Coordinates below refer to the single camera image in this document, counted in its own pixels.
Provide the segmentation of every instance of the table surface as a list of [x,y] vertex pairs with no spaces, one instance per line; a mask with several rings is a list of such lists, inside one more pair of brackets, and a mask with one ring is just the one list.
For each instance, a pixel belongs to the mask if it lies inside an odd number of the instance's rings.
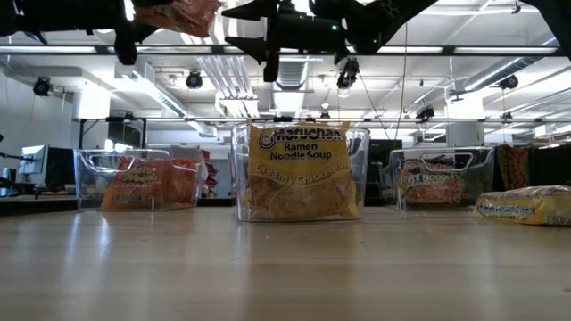
[[234,209],[0,218],[3,320],[571,320],[571,230],[240,224]]

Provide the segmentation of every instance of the transparent storage container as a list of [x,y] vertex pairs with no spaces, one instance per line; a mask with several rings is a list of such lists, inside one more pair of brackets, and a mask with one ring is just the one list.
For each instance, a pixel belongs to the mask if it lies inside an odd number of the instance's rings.
[[240,221],[350,220],[361,216],[369,131],[315,123],[232,128]]
[[493,186],[493,148],[403,149],[391,153],[399,210],[474,206]]
[[75,151],[80,210],[176,210],[193,207],[200,163],[157,150]]

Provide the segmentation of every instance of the yellow ramen package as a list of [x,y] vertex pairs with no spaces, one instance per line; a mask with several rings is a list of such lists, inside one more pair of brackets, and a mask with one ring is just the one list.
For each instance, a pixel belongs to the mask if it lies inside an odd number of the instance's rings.
[[475,214],[481,218],[536,225],[571,226],[571,187],[535,186],[483,193]]
[[347,147],[347,124],[251,125],[250,220],[360,217]]

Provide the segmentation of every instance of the ceiling-mounted camera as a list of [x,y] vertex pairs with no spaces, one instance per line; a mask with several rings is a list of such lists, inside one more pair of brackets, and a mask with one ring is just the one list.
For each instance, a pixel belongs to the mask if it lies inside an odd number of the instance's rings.
[[52,86],[49,77],[37,78],[37,82],[34,84],[34,94],[42,97],[49,97],[54,94],[54,86]]
[[357,74],[359,73],[359,62],[357,58],[347,58],[347,62],[343,66],[337,79],[337,88],[349,89],[355,81],[357,81]]
[[511,75],[498,83],[498,87],[502,90],[515,89],[519,85],[519,79],[516,75]]
[[186,78],[186,86],[190,89],[198,89],[203,86],[203,78],[199,70],[190,70],[190,75]]
[[422,107],[417,111],[417,119],[428,120],[434,117],[434,108],[432,106]]

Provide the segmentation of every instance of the orange ramen package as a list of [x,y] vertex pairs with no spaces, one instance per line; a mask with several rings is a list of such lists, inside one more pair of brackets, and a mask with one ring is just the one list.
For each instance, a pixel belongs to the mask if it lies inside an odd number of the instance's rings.
[[222,6],[218,0],[173,0],[170,4],[135,6],[135,18],[151,26],[208,37],[216,11]]
[[107,186],[101,208],[167,210],[193,206],[195,167],[193,160],[121,158],[119,172]]

